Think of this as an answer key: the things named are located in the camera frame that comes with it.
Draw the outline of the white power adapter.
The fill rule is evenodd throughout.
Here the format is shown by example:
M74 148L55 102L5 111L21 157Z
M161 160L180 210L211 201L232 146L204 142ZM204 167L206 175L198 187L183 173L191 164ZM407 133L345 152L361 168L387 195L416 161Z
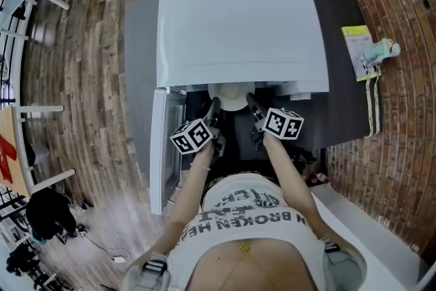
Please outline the white power adapter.
M116 264L126 263L130 257L129 252L125 249L109 249L107 253Z

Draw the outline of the red shirt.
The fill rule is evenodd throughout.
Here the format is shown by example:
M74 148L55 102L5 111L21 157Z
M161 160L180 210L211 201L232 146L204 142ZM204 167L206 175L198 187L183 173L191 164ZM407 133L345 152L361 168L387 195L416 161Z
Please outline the red shirt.
M7 140L0 136L0 173L3 180L13 183L10 168L7 159L10 158L12 161L17 159L16 149Z

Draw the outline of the person's right forearm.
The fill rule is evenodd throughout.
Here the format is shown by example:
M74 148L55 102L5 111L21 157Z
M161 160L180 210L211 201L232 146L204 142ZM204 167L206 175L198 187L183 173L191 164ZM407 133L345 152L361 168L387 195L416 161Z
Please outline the person's right forearm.
M263 144L279 180L287 205L301 213L318 238L326 237L313 196L280 139L265 134Z

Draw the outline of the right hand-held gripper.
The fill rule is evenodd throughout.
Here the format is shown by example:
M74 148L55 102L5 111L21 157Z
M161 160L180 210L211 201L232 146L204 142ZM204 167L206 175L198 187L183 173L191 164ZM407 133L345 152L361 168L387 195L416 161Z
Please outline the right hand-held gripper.
M256 150L263 144L264 134L280 140L297 140L304 124L304 118L290 110L269 108L267 111L255 95L246 95L248 107L255 117L251 139Z

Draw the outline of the black table with white legs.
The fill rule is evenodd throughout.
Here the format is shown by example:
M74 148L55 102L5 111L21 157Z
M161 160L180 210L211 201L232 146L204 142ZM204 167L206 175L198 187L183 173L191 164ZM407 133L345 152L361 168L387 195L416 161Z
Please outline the black table with white legs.
M156 87L157 9L159 0L125 3L125 73L131 136L138 163L148 170L153 94ZM330 81L327 94L309 101L276 101L305 118L298 146L316 150L369 134L365 83L356 81L342 27L365 23L357 0L314 0L320 19Z

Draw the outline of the wooden table with white legs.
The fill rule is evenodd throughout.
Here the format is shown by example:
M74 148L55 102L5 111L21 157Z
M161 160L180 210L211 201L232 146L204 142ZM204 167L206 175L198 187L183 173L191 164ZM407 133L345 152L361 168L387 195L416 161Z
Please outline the wooden table with white legs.
M22 114L62 111L64 111L63 106L8 106L0 110L0 136L16 150L16 159L6 156L12 181L4 179L0 171L0 184L17 194L30 198L35 192L65 180L76 173L74 169L69 169L36 183L31 175L33 166L30 166L28 162L22 130L25 118L22 118Z

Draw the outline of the pale green plush toy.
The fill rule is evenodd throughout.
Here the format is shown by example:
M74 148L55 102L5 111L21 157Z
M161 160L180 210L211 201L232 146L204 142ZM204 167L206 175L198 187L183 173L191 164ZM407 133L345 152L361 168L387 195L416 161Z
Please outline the pale green plush toy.
M383 38L364 48L362 60L367 67L379 67L385 60L397 57L400 53L401 47L397 42Z

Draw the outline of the white tabletop panel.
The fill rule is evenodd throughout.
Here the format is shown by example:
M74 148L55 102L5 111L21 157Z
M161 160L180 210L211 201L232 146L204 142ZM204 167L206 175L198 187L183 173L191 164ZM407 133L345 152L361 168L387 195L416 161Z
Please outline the white tabletop panel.
M398 237L330 185L311 189L324 220L367 262L360 291L415 291L420 258Z

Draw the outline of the yellow-green booklet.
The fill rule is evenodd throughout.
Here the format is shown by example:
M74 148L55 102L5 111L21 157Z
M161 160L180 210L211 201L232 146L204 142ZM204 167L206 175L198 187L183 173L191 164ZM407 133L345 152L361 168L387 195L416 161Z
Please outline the yellow-green booklet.
M356 80L363 81L381 75L379 68L364 58L364 52L373 44L372 36L366 25L342 27L350 60L353 65Z

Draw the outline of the pale yellowish round object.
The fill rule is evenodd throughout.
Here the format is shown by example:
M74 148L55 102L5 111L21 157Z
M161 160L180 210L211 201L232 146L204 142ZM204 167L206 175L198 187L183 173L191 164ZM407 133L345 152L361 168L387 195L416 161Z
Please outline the pale yellowish round object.
M237 100L245 95L245 88L241 84L222 84L219 89L219 98Z

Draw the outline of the red and white bottle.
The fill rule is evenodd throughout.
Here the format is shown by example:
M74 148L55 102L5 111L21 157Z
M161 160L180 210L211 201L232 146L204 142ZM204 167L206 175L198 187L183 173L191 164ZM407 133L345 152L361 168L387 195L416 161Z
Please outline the red and white bottle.
M309 187L328 184L329 182L330 182L329 177L321 172L318 172L316 174L310 174L309 177L307 178L307 185Z

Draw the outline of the person's left forearm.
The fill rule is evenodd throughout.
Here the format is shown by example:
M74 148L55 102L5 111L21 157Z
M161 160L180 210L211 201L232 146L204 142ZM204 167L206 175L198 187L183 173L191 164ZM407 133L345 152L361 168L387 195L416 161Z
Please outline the person's left forearm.
M197 152L191 163L187 178L172 207L166 230L182 231L198 214L213 154L214 148L211 141L201 151Z

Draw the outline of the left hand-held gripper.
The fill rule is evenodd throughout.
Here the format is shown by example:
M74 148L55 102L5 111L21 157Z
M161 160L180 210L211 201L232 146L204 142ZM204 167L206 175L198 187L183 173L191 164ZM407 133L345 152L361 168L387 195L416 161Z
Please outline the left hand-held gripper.
M207 112L208 120L217 120L221 111L221 100L215 97ZM180 126L171 136L172 144L180 154L187 155L201 151L210 141L219 157L223 156L225 138L221 131L207 125L204 119L196 119Z

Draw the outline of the white round plate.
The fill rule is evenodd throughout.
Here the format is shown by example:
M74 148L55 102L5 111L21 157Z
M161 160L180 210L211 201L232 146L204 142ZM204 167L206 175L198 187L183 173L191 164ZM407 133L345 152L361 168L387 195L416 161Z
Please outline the white round plate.
M245 88L245 95L237 100L225 100L219 98L219 89L222 84L241 84ZM236 112L245 108L248 103L246 100L246 95L248 93L255 93L255 83L254 82L233 82L233 83L217 83L208 85L208 94L211 99L218 97L221 100L221 109L230 112Z

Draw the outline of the person's white printed t-shirt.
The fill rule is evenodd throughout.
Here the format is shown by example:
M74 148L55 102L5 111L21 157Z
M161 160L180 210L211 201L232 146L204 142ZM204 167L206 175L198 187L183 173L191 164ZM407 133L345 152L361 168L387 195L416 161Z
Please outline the person's white printed t-shirt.
M286 205L277 185L249 173L230 176L205 195L202 212L184 227L168 255L168 291L185 291L196 264L212 247L247 239L276 239L293 245L317 290L327 291L324 242L303 214Z

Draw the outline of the white microwave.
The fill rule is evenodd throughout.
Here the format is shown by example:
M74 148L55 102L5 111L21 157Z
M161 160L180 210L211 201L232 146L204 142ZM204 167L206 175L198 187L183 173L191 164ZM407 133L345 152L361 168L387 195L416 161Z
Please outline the white microwave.
M171 134L186 94L249 82L280 95L326 93L326 52L314 0L159 0L150 199L162 213L181 173Z

